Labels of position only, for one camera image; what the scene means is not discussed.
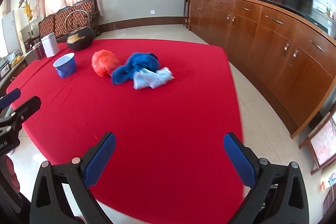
black teapot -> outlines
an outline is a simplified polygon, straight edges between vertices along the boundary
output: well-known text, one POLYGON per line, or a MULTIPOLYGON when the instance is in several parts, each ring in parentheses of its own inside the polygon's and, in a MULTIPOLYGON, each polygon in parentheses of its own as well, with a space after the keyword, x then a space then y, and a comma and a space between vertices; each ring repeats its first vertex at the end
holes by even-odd
POLYGON ((95 37, 95 32, 90 28, 90 16, 88 12, 86 12, 85 10, 75 10, 71 12, 65 19, 65 26, 69 33, 67 44, 70 49, 74 51, 79 51, 91 45, 95 37), (75 12, 84 12, 87 15, 88 26, 78 27, 72 31, 69 31, 67 21, 69 16, 75 12))

wooden cabinet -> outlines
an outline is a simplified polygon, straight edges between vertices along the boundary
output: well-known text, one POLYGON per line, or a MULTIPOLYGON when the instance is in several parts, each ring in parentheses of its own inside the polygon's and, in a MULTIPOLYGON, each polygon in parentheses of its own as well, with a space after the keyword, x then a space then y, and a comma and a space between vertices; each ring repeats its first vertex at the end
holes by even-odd
POLYGON ((336 84, 336 41, 258 0, 192 0, 190 30, 223 47, 295 137, 336 84))
POLYGON ((230 24, 230 34, 227 39, 226 50, 245 64, 250 52, 257 23, 245 17, 233 14, 230 18, 230 24))
POLYGON ((210 28, 211 44, 226 49, 226 41, 230 32, 232 13, 214 9, 210 28))
POLYGON ((307 52, 294 44, 273 91, 300 125, 314 111, 333 77, 307 52))

blue and white bucket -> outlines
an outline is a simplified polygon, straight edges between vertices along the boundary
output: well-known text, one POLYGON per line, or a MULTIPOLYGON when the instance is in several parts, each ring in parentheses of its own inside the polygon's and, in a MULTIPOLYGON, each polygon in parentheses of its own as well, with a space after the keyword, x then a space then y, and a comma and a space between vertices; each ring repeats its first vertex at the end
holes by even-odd
POLYGON ((53 67, 56 69, 59 77, 66 78, 73 74, 76 69, 75 54, 73 52, 68 53, 57 59, 53 67))

red table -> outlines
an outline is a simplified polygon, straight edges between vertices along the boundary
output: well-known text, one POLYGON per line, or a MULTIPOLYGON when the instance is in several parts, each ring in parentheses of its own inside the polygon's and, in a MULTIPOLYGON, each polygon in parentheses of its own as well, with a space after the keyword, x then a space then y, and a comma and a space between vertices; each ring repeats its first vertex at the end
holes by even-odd
POLYGON ((60 52, 30 64, 8 87, 32 95, 41 109, 24 123, 52 164, 82 156, 105 132, 117 146, 93 195, 150 223, 226 223, 243 199, 242 183, 223 149, 223 136, 242 139, 236 92, 220 47, 154 39, 104 39, 75 53, 77 72, 61 79, 60 52), (167 85, 133 89, 113 85, 91 68, 100 49, 124 63, 133 52, 153 52, 175 77, 167 85))

white floor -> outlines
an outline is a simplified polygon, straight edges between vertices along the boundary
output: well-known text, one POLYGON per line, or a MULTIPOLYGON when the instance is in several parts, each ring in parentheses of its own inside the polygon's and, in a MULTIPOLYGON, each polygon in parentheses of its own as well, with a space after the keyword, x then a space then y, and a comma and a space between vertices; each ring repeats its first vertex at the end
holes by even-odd
MULTIPOLYGON (((99 37, 99 39, 104 38, 155 38, 206 44, 182 25, 159 25, 117 30, 103 33, 99 37)), ((256 88, 232 65, 231 71, 239 97, 245 145, 249 146, 258 157, 265 157, 274 164, 288 165, 291 161, 298 162, 308 195, 310 223, 318 223, 323 215, 323 201, 326 193, 323 193, 319 186, 320 173, 314 176, 310 175, 313 161, 307 148, 302 150, 298 148, 299 140, 305 136, 305 132, 291 140, 289 132, 280 118, 256 88)), ((14 162, 21 192, 31 200, 37 172, 45 158, 24 130, 20 132, 19 139, 21 145, 10 157, 14 162)), ((81 216, 69 187, 66 186, 65 191, 74 215, 81 216)), ((105 205, 102 207, 115 224, 144 223, 105 205)))

